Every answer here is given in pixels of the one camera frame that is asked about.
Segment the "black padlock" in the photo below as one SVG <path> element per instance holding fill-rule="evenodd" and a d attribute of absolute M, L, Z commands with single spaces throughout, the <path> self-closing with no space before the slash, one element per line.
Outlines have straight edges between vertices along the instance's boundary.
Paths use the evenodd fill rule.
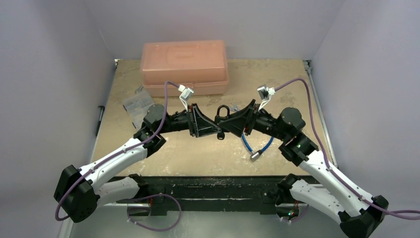
<path fill-rule="evenodd" d="M 219 125 L 220 122 L 230 118 L 230 108 L 227 105 L 220 105 L 217 108 L 216 115 L 214 117 L 215 124 Z"/>

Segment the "orange plastic toolbox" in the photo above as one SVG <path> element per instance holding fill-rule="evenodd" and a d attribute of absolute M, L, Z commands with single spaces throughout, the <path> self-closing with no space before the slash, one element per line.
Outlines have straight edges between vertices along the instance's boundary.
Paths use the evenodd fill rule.
<path fill-rule="evenodd" d="M 223 40 L 145 43 L 141 57 L 142 85 L 153 97 L 164 96 L 171 81 L 194 90 L 194 94 L 226 93 L 228 64 Z"/>

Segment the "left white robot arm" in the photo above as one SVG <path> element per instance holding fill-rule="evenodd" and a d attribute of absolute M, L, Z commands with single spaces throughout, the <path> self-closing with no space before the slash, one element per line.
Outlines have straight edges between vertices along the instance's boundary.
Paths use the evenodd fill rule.
<path fill-rule="evenodd" d="M 55 219 L 71 219 L 78 223 L 97 208 L 114 201 L 145 201 L 148 190 L 140 184 L 139 175 L 128 176 L 121 182 L 111 182 L 110 179 L 157 152 L 166 143 L 162 133 L 183 130 L 189 131 L 193 137 L 222 132 L 213 120 L 202 114 L 197 104 L 172 115 L 168 115 L 164 105 L 151 105 L 141 128 L 122 146 L 80 168 L 70 165 L 62 170 L 53 195 L 57 202 Z"/>

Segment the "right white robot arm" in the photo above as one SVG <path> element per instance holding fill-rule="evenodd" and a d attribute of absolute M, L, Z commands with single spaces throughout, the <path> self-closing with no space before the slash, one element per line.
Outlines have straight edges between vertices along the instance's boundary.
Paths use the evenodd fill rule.
<path fill-rule="evenodd" d="M 238 112 L 216 115 L 215 122 L 224 132 L 238 137 L 255 129 L 281 140 L 278 149 L 283 157 L 324 187 L 316 189 L 289 174 L 278 185 L 277 201 L 307 203 L 337 222 L 347 237 L 368 238 L 383 221 L 382 210 L 387 209 L 388 201 L 381 195 L 372 196 L 329 163 L 319 146 L 302 132 L 306 123 L 298 109 L 284 108 L 274 118 L 266 110 L 258 111 L 258 107 L 252 100 Z"/>

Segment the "black tool beside table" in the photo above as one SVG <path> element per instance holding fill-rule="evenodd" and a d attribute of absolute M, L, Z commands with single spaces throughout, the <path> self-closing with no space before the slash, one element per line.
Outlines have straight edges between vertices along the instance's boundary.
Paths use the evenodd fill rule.
<path fill-rule="evenodd" d="M 100 127 L 101 127 L 101 123 L 102 123 L 102 119 L 104 116 L 104 112 L 105 112 L 105 106 L 100 105 L 98 106 L 98 108 L 100 109 L 100 113 L 99 113 L 99 118 L 98 118 L 98 122 L 97 122 L 97 126 L 96 126 L 96 131 L 95 131 L 95 136 L 98 136 Z"/>

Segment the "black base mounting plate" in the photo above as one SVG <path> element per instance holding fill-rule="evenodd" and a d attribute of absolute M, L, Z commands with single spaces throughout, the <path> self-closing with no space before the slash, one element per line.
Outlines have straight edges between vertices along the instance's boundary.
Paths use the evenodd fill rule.
<path fill-rule="evenodd" d="M 257 212 L 261 215 L 278 213 L 282 204 L 295 200 L 287 189 L 302 179 L 319 184 L 312 176 L 134 176 L 140 190 L 134 198 L 119 199 L 118 203 L 136 204 L 139 198 L 154 194 L 168 194 L 153 198 L 151 215 L 164 216 L 168 211 L 199 212 Z"/>

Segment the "clear plastic parts box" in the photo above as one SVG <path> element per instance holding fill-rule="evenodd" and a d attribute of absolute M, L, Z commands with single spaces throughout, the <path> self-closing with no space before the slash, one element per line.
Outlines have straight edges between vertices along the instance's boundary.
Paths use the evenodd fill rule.
<path fill-rule="evenodd" d="M 123 100 L 123 107 L 129 114 L 132 124 L 137 130 L 141 128 L 144 116 L 152 105 L 154 105 L 154 102 L 146 90 L 138 91 L 134 96 Z"/>

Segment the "silver open-end wrench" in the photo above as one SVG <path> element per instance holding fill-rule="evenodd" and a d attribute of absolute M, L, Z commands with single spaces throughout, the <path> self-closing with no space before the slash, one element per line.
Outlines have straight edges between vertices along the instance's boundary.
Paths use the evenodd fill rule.
<path fill-rule="evenodd" d="M 232 111 L 234 111 L 234 112 L 238 112 L 238 111 L 240 111 L 240 109 L 238 108 L 238 106 L 236 105 L 236 104 L 232 104 L 232 106 L 231 106 L 231 108 L 230 108 Z"/>

